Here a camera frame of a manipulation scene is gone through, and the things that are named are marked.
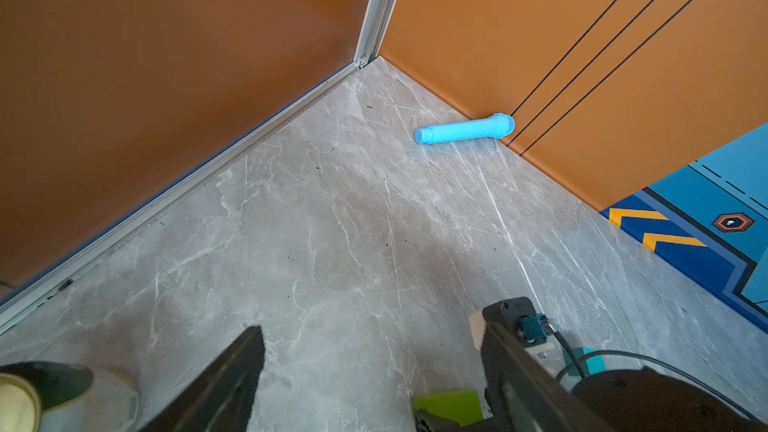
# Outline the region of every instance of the light blue panel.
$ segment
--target light blue panel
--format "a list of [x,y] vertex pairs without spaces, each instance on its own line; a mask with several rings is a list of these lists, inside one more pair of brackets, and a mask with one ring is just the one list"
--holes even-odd
[[690,166],[768,216],[768,124]]
[[752,277],[741,294],[752,302],[768,301],[768,250],[757,263],[757,268],[752,272]]
[[[758,262],[768,246],[768,219],[690,167],[669,174],[650,187],[736,249]],[[723,233],[712,226],[721,214],[744,212],[755,219],[745,232]]]

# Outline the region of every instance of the floor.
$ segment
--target floor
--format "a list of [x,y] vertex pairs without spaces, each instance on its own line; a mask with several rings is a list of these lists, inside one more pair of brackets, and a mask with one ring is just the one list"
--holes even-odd
[[526,295],[574,345],[768,419],[768,335],[495,140],[412,139],[461,119],[376,60],[1,336],[0,362],[120,368],[143,423],[261,324],[249,430],[413,430],[414,394],[484,386],[467,315]]

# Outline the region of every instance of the orange wall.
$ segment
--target orange wall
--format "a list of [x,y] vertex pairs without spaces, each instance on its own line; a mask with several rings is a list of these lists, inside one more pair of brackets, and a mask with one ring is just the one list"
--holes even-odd
[[349,63],[367,2],[0,0],[0,279],[24,284]]
[[767,4],[398,0],[382,55],[600,210],[768,121]]

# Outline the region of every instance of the gray marble floor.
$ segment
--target gray marble floor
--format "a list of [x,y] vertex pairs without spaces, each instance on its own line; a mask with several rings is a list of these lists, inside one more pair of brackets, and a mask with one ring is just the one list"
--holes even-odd
[[414,394],[484,386],[467,315],[527,295],[574,345],[768,418],[768,336],[496,141],[414,143],[455,120],[376,60],[1,336],[0,361],[123,369],[143,423],[261,324],[250,430],[413,430]]

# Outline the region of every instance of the teal block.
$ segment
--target teal block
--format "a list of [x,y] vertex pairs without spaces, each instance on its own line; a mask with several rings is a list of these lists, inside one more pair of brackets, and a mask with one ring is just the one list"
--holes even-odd
[[[574,355],[577,358],[582,358],[586,354],[590,354],[591,352],[594,352],[594,349],[591,349],[589,347],[578,347],[574,349]],[[568,356],[568,354],[565,354],[565,364],[571,365],[571,358]],[[602,357],[593,357],[589,360],[587,360],[586,364],[582,364],[581,368],[584,370],[584,373],[589,375],[598,374],[600,372],[605,372],[608,370],[608,368],[605,366],[605,360],[603,360]],[[578,377],[578,370],[576,370],[576,367],[572,368],[568,371],[568,375],[571,377]]]

